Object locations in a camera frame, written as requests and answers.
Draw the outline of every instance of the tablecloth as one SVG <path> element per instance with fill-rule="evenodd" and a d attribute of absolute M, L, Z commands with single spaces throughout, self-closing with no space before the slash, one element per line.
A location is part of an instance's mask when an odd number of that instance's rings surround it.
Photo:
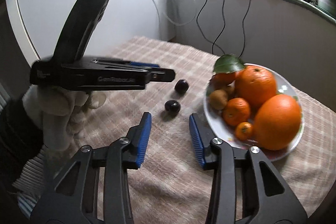
<path fill-rule="evenodd" d="M 139 170 L 129 170 L 128 182 L 135 223 L 204 223 L 211 192 L 212 172 L 203 171 L 194 157 L 189 133 L 189 115 L 204 120 L 203 96 L 218 58 L 190 46 L 135 37 L 114 49 L 109 56 L 160 64 L 172 68 L 172 83 L 149 83 L 145 90 L 112 91 L 101 108 L 88 118 L 84 144 L 93 148 L 109 145 L 137 125 L 143 112 L 152 114 L 152 131 L 145 161 Z M 179 79 L 190 88 L 180 97 L 174 91 Z M 296 149 L 274 165 L 294 191 L 308 216 L 321 204 L 336 180 L 336 114 L 307 94 L 295 89 L 302 103 L 305 128 Z M 171 118 L 164 111 L 167 100 L 181 104 Z M 104 176 L 100 176 L 100 189 Z M 102 190 L 98 216 L 102 218 Z M 237 188 L 237 218 L 242 211 Z"/>

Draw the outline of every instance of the white glove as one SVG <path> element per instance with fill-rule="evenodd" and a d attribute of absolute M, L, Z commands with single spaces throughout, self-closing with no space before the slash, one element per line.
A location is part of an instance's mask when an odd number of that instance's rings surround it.
<path fill-rule="evenodd" d="M 87 94 L 36 85 L 32 85 L 22 98 L 28 117 L 43 131 L 44 144 L 56 151 L 69 147 L 90 111 L 102 106 L 105 100 L 104 92 Z"/>

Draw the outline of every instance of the metal screw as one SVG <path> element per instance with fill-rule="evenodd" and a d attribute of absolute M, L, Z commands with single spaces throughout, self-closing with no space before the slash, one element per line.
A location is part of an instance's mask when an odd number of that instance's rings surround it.
<path fill-rule="evenodd" d="M 126 137 L 121 138 L 119 141 L 120 141 L 121 144 L 129 143 L 129 139 L 126 138 Z"/>
<path fill-rule="evenodd" d="M 211 140 L 214 144 L 222 144 L 223 143 L 223 140 L 220 139 L 220 138 L 213 138 Z"/>
<path fill-rule="evenodd" d="M 89 152 L 90 150 L 91 150 L 91 146 L 89 146 L 89 145 L 84 145 L 84 146 L 81 147 L 81 151 L 83 153 Z"/>
<path fill-rule="evenodd" d="M 255 154 L 260 152 L 260 148 L 257 146 L 251 147 L 250 150 L 252 153 L 255 153 Z"/>

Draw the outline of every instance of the white plate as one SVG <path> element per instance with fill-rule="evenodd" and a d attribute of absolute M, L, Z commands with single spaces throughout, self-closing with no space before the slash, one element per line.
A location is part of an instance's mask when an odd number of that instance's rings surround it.
<path fill-rule="evenodd" d="M 277 82 L 277 89 L 279 94 L 287 94 L 289 96 L 292 96 L 300 105 L 302 108 L 302 105 L 300 103 L 300 100 L 294 91 L 293 87 L 291 84 L 283 78 L 281 75 L 277 74 L 275 71 L 272 71 L 266 67 L 260 66 L 260 65 L 255 65 L 255 64 L 246 64 L 246 65 L 253 65 L 253 66 L 258 66 L 261 68 L 265 68 L 269 70 L 275 77 L 275 80 Z M 255 145 L 253 141 L 246 141 L 242 142 L 238 140 L 235 135 L 234 135 L 234 130 L 233 128 L 229 127 L 221 118 L 219 115 L 219 112 L 215 111 L 208 102 L 207 94 L 210 94 L 213 91 L 213 88 L 208 85 L 205 95 L 204 95 L 204 100 L 203 100 L 203 106 L 204 106 L 204 113 L 205 117 L 208 120 L 208 123 L 212 129 L 212 131 L 215 133 L 215 135 L 218 138 L 221 138 L 222 140 L 226 141 L 229 143 L 232 147 L 237 147 L 237 148 L 242 148 L 242 149 L 248 149 L 250 146 Z M 299 143 L 302 133 L 303 133 L 303 128 L 305 126 L 305 119 L 303 117 L 303 113 L 301 112 L 301 124 L 298 133 L 296 134 L 295 138 L 292 140 L 292 142 L 287 146 L 287 148 L 284 148 L 282 150 L 278 151 L 270 151 L 270 150 L 265 150 L 263 149 L 263 152 L 265 155 L 271 160 L 280 160 L 281 158 L 285 157 L 288 155 L 291 151 L 295 149 L 297 144 Z"/>

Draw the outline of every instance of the plant pot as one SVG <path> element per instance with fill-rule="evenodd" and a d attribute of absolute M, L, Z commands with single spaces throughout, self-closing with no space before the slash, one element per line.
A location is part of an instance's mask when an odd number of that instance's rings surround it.
<path fill-rule="evenodd" d="M 318 7 L 336 18 L 336 0 L 317 0 Z"/>

